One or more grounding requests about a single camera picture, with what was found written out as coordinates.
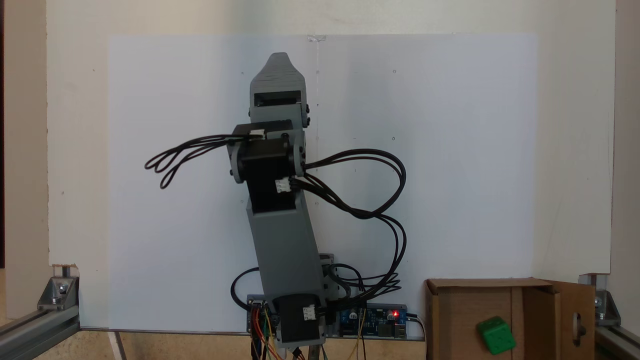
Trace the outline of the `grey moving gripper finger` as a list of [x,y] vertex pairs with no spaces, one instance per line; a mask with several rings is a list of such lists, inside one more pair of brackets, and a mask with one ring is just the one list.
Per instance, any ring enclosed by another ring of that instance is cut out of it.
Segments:
[[306,79],[295,68],[288,53],[275,52],[250,82],[250,92],[306,91]]

